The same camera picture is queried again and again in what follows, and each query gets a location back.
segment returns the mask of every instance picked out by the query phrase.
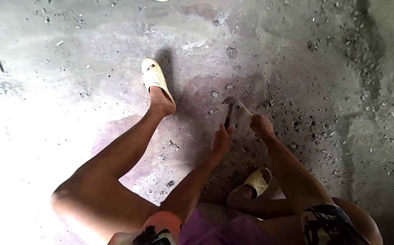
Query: leg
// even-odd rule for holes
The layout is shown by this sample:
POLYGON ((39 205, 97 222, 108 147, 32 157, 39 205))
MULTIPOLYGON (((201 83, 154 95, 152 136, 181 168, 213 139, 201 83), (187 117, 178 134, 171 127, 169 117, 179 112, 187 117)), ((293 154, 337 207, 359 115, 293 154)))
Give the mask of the leg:
POLYGON ((107 243, 116 232, 136 232, 157 207, 118 179, 144 154, 157 125, 176 107, 159 87, 150 87, 145 116, 82 165, 52 195, 58 217, 89 243, 107 243))
MULTIPOLYGON (((258 225, 276 241, 280 240, 280 243, 304 243, 300 216, 295 215, 288 200, 254 199, 253 191, 253 187, 249 185, 241 187, 237 192, 229 195, 227 205, 244 214, 265 219, 265 221, 258 222, 258 225)), ((332 200, 342 208, 352 221, 353 226, 371 244, 383 244, 380 231, 371 216, 347 200, 340 198, 332 198, 332 200)))

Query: gray floor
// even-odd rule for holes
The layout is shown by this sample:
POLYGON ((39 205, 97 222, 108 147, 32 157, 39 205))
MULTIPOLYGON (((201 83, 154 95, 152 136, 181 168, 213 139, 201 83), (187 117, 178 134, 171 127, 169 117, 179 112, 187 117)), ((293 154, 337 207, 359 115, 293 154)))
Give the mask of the gray floor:
MULTIPOLYGON (((385 0, 0 0, 0 239, 84 243, 49 197, 144 115, 146 56, 178 110, 121 178, 126 187, 159 204, 166 184, 205 158, 221 101, 236 96, 271 116, 329 193, 365 209, 394 244, 394 1, 385 0)), ((222 203, 271 166, 248 119, 235 111, 234 121, 202 201, 222 203)))

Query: slipper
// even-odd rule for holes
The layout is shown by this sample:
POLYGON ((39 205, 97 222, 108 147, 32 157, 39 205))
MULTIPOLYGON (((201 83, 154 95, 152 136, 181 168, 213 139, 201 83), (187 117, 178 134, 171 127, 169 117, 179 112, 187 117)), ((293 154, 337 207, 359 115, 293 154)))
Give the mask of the slipper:
POLYGON ((261 167, 260 169, 258 169, 256 171, 254 171, 253 173, 251 173, 247 177, 247 179, 244 181, 244 183, 242 185, 236 187, 235 189, 233 189, 233 191, 231 191, 230 194, 236 192, 237 190, 239 190, 239 188, 241 188, 242 186, 248 184, 248 185, 252 186, 256 190, 256 193, 258 194, 256 197, 262 195, 262 193, 264 193, 267 190, 268 184, 265 182, 265 179, 262 176, 261 170, 267 170, 270 173, 270 176, 271 176, 271 172, 270 172, 269 169, 267 169, 265 167, 261 167))
POLYGON ((174 107, 176 107, 176 103, 168 91, 167 82, 165 81, 164 74, 159 64, 152 58, 145 58, 141 63, 141 72, 143 73, 143 81, 147 93, 150 94, 149 88, 151 86, 160 87, 167 93, 170 101, 174 104, 174 107))

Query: thigh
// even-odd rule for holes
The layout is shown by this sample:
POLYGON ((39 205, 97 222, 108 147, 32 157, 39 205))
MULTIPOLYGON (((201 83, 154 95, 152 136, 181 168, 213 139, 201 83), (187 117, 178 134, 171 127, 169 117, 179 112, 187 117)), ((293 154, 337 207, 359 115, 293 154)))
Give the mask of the thigh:
POLYGON ((274 244, 306 244, 298 215, 257 221, 257 224, 271 237, 274 244))
POLYGON ((72 176, 52 196, 58 217, 90 244, 117 232, 138 232, 158 207, 113 178, 72 176))

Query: finger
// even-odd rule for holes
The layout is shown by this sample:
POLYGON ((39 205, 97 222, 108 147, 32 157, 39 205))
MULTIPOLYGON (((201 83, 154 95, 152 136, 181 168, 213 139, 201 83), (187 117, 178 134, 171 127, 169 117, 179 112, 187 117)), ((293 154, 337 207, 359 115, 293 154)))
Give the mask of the finger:
POLYGON ((232 136, 233 134, 233 124, 229 125, 227 127, 227 133, 229 134, 229 136, 232 136))
POLYGON ((226 128, 224 128, 224 124, 222 124, 222 123, 220 123, 220 129, 218 131, 220 131, 222 133, 227 133, 226 128))

